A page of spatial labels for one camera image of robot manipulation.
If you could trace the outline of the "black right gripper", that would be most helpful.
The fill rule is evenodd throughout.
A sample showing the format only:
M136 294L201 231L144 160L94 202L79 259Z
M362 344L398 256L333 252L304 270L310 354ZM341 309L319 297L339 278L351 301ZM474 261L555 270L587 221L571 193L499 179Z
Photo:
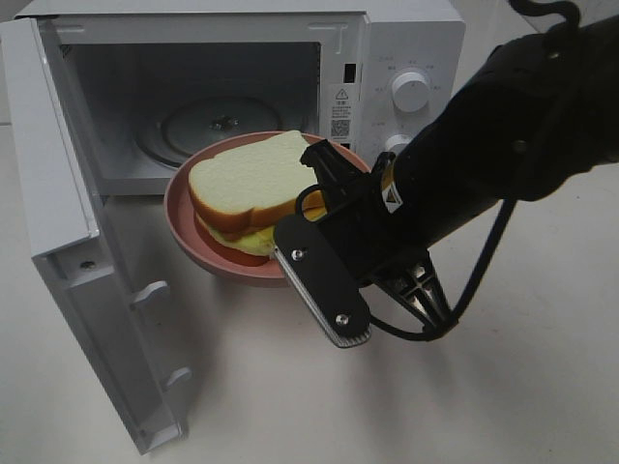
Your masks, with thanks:
M427 249L397 216L405 207L395 189L395 161L384 152L364 172L326 139L309 145L300 163L313 169L316 183L298 195L298 212L319 192L328 211L319 230L357 284L379 287L421 323L420 334L447 334L458 317Z

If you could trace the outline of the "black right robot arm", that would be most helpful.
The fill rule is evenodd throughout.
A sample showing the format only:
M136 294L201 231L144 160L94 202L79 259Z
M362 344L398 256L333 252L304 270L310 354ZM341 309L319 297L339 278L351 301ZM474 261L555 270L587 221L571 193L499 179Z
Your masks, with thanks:
M369 172L328 141L308 146L327 215L290 252L297 288L339 347L371 328L431 341L470 305L516 204L618 160L618 20L567 23L497 46L438 118ZM499 212L455 305L429 248Z

